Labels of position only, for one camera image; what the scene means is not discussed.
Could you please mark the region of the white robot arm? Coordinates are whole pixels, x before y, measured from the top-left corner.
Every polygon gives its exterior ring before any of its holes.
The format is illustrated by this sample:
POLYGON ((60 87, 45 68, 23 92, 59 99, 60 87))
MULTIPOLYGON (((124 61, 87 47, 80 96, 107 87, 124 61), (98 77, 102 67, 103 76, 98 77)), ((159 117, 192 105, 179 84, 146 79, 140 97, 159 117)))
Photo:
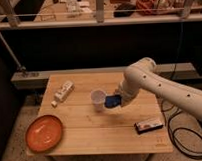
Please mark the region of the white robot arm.
POLYGON ((202 90, 167 80, 154 73, 156 62, 150 57, 129 65, 123 72, 123 81, 116 93, 121 95, 121 104, 126 105, 139 94, 141 89, 175 104, 202 123, 202 90))

